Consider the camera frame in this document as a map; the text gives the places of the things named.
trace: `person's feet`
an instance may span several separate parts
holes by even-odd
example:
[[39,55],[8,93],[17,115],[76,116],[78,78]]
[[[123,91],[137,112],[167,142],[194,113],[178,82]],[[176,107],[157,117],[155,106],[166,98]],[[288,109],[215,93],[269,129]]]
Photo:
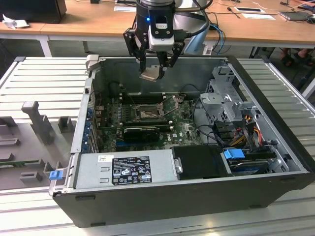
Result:
[[283,62],[285,66],[291,66],[293,61],[290,59],[290,56],[288,54],[285,54],[284,52],[280,53],[280,59]]
[[299,51],[297,55],[299,56],[301,60],[306,60],[306,65],[313,66],[314,63],[311,61],[311,58],[309,55],[310,51],[311,51],[310,49],[304,48],[301,51]]

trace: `motherboard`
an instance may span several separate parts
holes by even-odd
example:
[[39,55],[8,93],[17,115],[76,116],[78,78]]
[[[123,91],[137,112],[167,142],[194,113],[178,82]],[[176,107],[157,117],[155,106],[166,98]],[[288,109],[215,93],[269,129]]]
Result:
[[131,96],[111,98],[98,114],[101,116],[98,136],[102,152],[202,144],[192,123],[191,103],[178,95],[141,100]]

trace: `yellow wire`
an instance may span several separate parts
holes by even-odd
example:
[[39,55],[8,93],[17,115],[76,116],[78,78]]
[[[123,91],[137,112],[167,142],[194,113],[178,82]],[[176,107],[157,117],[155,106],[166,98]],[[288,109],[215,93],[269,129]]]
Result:
[[258,142],[260,144],[260,131],[258,129],[254,129],[254,131],[257,133],[258,136]]
[[239,143],[242,142],[244,139],[245,139],[245,135],[243,135],[241,138],[239,138],[238,140],[236,140],[235,142],[233,142],[233,143],[231,144],[231,146],[234,146],[234,145],[236,145],[236,144],[239,144]]

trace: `blue drive bracket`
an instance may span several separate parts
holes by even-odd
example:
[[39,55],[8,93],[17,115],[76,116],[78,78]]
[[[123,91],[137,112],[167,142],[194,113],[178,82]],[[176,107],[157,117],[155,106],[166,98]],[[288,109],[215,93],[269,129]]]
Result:
[[224,151],[224,156],[227,160],[245,158],[245,155],[241,149],[228,149]]

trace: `power supply label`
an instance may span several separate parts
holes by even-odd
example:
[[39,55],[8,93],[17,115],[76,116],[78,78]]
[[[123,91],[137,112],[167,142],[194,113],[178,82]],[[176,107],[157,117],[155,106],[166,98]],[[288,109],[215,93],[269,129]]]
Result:
[[148,156],[113,158],[112,184],[151,183],[151,165]]

